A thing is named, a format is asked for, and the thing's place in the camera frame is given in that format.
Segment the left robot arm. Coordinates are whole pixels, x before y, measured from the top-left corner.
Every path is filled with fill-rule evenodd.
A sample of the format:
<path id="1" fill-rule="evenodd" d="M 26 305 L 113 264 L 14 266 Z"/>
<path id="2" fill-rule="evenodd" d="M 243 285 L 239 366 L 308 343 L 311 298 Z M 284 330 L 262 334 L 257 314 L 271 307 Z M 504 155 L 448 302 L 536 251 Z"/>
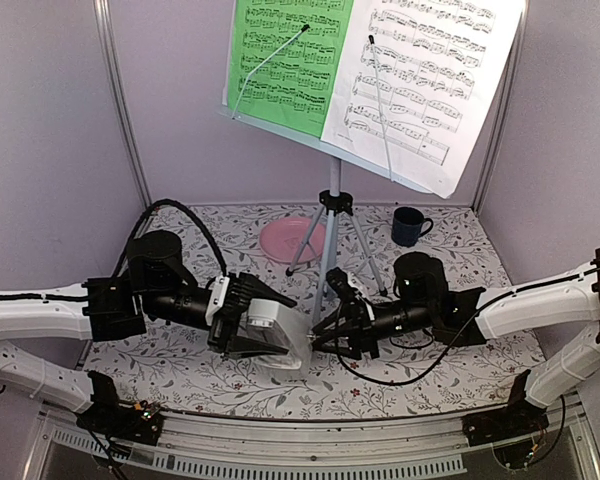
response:
<path id="1" fill-rule="evenodd" d="M 251 274 L 221 275 L 202 288 L 184 266 L 182 242 L 165 230 L 132 239 L 122 274 L 34 292 L 0 291 L 0 382 L 76 414 L 108 434 L 128 426 L 111 378 L 63 368 L 14 345 L 16 339 L 107 342 L 146 332 L 161 319 L 201 330 L 208 348 L 277 369 L 302 367 L 308 347 L 294 300 Z"/>

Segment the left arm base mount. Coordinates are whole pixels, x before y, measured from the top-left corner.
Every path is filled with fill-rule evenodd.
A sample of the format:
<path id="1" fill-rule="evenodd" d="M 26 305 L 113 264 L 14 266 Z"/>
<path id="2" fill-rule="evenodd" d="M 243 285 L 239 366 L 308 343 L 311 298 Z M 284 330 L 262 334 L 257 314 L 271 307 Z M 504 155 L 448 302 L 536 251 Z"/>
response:
<path id="1" fill-rule="evenodd" d="M 110 377 L 96 371 L 89 371 L 87 377 L 93 387 L 91 405 L 83 413 L 76 414 L 79 427 L 107 438 L 150 446 L 158 444 L 164 417 L 157 403 L 141 400 L 125 404 Z"/>

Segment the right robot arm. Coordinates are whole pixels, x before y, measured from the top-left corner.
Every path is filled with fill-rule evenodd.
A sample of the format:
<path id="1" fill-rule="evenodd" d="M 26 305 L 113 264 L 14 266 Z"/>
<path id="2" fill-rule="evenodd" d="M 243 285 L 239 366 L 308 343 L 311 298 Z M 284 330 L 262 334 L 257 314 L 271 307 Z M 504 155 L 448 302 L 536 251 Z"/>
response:
<path id="1" fill-rule="evenodd" d="M 562 323 L 584 329 L 544 363 L 518 375 L 497 427 L 517 436 L 561 394 L 600 369 L 600 248 L 592 261 L 540 281 L 508 288 L 452 291 L 443 263 L 422 252 L 394 263 L 393 302 L 372 303 L 351 275 L 339 268 L 327 282 L 340 300 L 335 312 L 313 327 L 314 350 L 359 360 L 379 355 L 379 341 L 430 329 L 447 348 L 482 345 L 508 334 Z"/>

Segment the grey perforated music stand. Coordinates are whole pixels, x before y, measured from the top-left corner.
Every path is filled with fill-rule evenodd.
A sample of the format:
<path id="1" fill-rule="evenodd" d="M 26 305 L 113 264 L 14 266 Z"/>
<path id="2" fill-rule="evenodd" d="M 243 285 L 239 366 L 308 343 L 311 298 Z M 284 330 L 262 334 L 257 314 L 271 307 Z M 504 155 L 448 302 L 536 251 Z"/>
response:
<path id="1" fill-rule="evenodd" d="M 492 106 L 496 106 L 497 90 L 492 101 Z M 225 86 L 223 103 L 226 112 L 235 120 L 245 122 L 280 136 L 289 138 L 301 144 L 307 145 L 323 153 L 329 154 L 332 157 L 331 165 L 331 184 L 330 187 L 323 191 L 320 195 L 320 205 L 318 210 L 313 216 L 313 223 L 321 223 L 326 227 L 326 238 L 324 241 L 324 247 L 321 255 L 321 266 L 322 272 L 331 270 L 336 264 L 336 238 L 338 234 L 338 218 L 341 214 L 351 214 L 353 211 L 353 199 L 345 193 L 341 188 L 341 167 L 344 162 L 350 162 L 356 166 L 362 167 L 372 173 L 384 176 L 391 180 L 387 173 L 385 173 L 378 166 L 361 159 L 345 150 L 335 147 L 322 141 L 320 137 L 313 137 L 311 135 L 287 128 L 278 124 L 267 122 L 258 118 L 254 118 L 247 115 L 238 115 L 232 112 L 226 104 L 226 93 L 227 87 Z M 393 181 L 407 188 L 422 192 L 430 193 L 422 187 L 418 186 L 413 182 L 406 180 Z"/>

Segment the white sheet music paper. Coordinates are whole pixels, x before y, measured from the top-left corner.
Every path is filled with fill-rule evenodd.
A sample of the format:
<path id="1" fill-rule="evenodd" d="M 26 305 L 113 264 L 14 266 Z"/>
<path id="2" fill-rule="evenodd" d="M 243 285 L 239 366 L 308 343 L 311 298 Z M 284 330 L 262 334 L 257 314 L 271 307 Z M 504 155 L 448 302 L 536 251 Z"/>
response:
<path id="1" fill-rule="evenodd" d="M 322 141 L 450 197 L 496 94 L 522 1 L 356 1 Z"/>

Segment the white metronome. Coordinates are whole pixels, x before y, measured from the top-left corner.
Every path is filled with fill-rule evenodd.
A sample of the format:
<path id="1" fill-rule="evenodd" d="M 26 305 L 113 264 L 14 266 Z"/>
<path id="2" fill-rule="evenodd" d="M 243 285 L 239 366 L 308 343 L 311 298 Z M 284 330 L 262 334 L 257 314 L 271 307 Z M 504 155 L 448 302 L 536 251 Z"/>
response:
<path id="1" fill-rule="evenodd" d="M 299 380 L 308 374 L 312 351 L 311 318 L 279 302 L 254 299 L 247 311 L 247 337 L 283 347 L 286 354 L 257 356 L 253 364 L 278 381 Z"/>

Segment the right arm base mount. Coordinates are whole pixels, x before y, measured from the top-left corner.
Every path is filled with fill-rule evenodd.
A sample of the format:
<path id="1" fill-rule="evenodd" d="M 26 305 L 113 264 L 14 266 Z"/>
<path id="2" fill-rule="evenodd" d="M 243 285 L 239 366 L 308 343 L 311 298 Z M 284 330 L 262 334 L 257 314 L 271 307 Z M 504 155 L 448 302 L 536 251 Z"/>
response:
<path id="1" fill-rule="evenodd" d="M 509 399 L 502 408 L 462 417 L 462 431 L 470 446 L 484 445 L 508 440 L 518 436 L 539 433 L 540 438 L 498 447 L 495 457 L 503 466 L 522 469 L 540 459 L 540 444 L 544 439 L 549 421 L 546 407 L 537 407 L 526 400 L 525 385 L 531 371 L 519 374 L 512 385 Z"/>

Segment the green sheet music paper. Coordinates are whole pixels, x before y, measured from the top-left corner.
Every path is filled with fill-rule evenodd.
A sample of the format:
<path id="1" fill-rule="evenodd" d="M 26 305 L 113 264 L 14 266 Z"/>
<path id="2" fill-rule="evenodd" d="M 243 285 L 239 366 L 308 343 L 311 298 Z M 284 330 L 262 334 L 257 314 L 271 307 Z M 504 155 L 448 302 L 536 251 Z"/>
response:
<path id="1" fill-rule="evenodd" d="M 344 0 L 237 1 L 228 108 L 320 137 L 352 8 Z"/>

